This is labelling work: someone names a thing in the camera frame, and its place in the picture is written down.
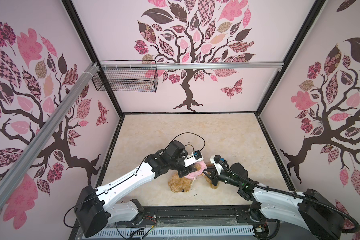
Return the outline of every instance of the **pink wall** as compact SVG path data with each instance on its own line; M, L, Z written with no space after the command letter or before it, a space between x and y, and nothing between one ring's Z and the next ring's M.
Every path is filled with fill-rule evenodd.
M360 0L342 2L327 3L262 119L296 188L360 223Z
M74 4L101 60L207 63L282 61L313 2L81 0ZM168 72L179 76L172 83L164 82L166 73L161 71L156 93L115 94L124 112L255 111L274 76L274 69L219 71L205 70L203 79L194 78L200 71L187 71L184 79L182 70ZM240 79L239 89L233 88Z
M89 64L60 1L0 1L0 177ZM117 122L90 82L0 212L0 239L67 238L63 216L96 182Z

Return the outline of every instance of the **beige marble floor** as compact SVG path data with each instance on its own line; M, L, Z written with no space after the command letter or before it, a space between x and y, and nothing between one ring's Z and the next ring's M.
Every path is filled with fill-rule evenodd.
M103 184L131 171L145 156L165 148L182 132L194 132L205 139L205 162L219 154L230 165L240 162L251 179L288 190L257 119L250 113L126 115ZM203 146L203 141L192 134L176 140L195 149ZM187 146L187 150L191 152L192 148ZM196 179L189 192L173 193L168 187L172 173L170 170L138 187L122 200L138 199L143 206L250 204L237 194L237 187L220 183L211 189L204 177Z

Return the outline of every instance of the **pink butterfly decal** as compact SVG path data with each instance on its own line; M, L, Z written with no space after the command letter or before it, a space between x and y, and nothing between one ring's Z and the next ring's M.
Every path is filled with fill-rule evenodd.
M106 114L108 110L106 107L103 107L103 104L99 100L97 100L97 105L99 106L100 116L97 118L96 126L99 126L100 124L105 124L107 122Z
M222 88L220 89L221 91L223 91L223 93L226 93L228 97L230 97L232 99L232 96L235 93L241 93L242 94L242 90L243 88L241 87L241 85L243 84L243 79L240 79L239 81L237 81L235 83L235 85L233 86L233 88Z

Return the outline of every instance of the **tree mural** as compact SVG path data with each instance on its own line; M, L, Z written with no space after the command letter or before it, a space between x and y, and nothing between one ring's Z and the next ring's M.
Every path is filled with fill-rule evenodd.
M215 11L215 0L148 0L159 8L152 8L142 15L150 17L155 24L138 21L139 31L144 40L137 40L135 50L144 55L143 63L157 60L159 63L217 63L247 62L254 54L245 52L254 42L243 42L251 29L245 29L251 19L249 7L243 9L248 0L216 0L220 7L225 4L220 15ZM154 54L148 54L149 48ZM158 75L176 84L181 82L186 99L175 108L202 106L193 99L190 81L204 81L207 77L213 81L237 73L234 69L216 69L214 74L204 69L158 70ZM241 93L242 88L222 88L221 91L232 97Z
M3 29L5 28L11 29L13 33L7 23ZM39 43L38 34L31 28L28 29L28 35L20 33L20 36L11 37L10 40L7 40L4 34L0 36L0 46L5 46L5 42L1 39L9 45L17 44L25 64L19 68L0 48L0 139L14 140L11 144L26 146L62 102L64 95L69 93L68 88L75 84L78 79L77 66L74 64L73 68L68 70L63 54L58 57L53 44L42 36L40 40L44 46ZM46 51L43 52L48 55L42 56L44 47ZM31 70L29 63L33 60L38 62L34 70ZM76 129L88 124L85 120L91 106L91 99L85 99L88 88L87 84L53 133L53 143L40 152L35 164L31 166L38 168L33 181L42 192L50 194L50 184L61 179L64 169L84 168L87 172L88 184L91 183L92 174L96 175L99 171L95 169L99 155L89 161L86 158L72 156L70 148L76 145L75 139L80 137ZM96 125L105 124L107 109L100 101L98 106L101 115ZM16 162L23 152L20 148L8 147L7 142L6 148L0 149L0 168L7 169L7 166ZM9 168L0 171L0 177L3 177L8 170Z
M301 183L299 164L312 145L324 145L320 153L328 154L328 164L337 159L342 163L339 177L343 185L349 180L350 168L344 161L347 152L353 165L350 180L360 195L360 170L356 169L360 169L360 70L352 68L353 61L360 63L360 38L346 41L350 43L352 58L343 55L336 45L323 66L320 62L309 66L309 79L299 85L302 91L291 98L295 107L302 110L296 117L305 133L302 147L295 156L280 150L289 159L289 174L293 168Z

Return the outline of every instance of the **black mesh basket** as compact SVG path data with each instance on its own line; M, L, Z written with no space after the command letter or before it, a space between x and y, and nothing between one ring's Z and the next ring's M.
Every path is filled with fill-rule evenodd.
M148 61L148 63L144 60L101 62L105 76L102 76L102 72L99 71L92 78L97 91L106 91L107 86L104 82L108 81L112 91L156 92L158 83L156 61Z

